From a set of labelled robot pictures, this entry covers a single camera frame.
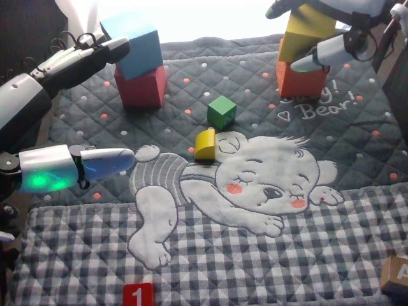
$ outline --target bear's face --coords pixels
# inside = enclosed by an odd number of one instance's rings
[[[302,147],[302,139],[236,139],[236,143],[218,140],[222,163],[215,183],[225,198],[237,207],[268,215],[297,214],[308,208],[319,166]]]

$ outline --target embroidered heart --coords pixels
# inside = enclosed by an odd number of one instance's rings
[[[291,114],[287,110],[285,110],[284,112],[278,113],[278,117],[285,121],[291,122]]]

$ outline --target bear's nose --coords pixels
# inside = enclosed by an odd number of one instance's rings
[[[271,199],[277,199],[277,198],[281,198],[282,197],[282,193],[279,190],[276,190],[274,188],[271,187],[267,187],[263,190],[263,193],[265,194],[266,198],[268,200]]]

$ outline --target green cube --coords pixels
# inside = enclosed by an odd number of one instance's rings
[[[237,105],[230,99],[221,96],[208,106],[207,120],[219,129],[224,129],[235,120]]]

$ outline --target orange dot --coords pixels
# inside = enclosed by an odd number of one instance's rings
[[[306,206],[306,201],[303,199],[295,199],[291,202],[293,208],[303,208]]]
[[[390,174],[390,179],[391,179],[391,180],[397,180],[397,179],[398,179],[398,174],[396,174],[396,173],[391,173],[391,174]]]
[[[228,184],[227,191],[232,194],[241,193],[242,187],[237,183]]]

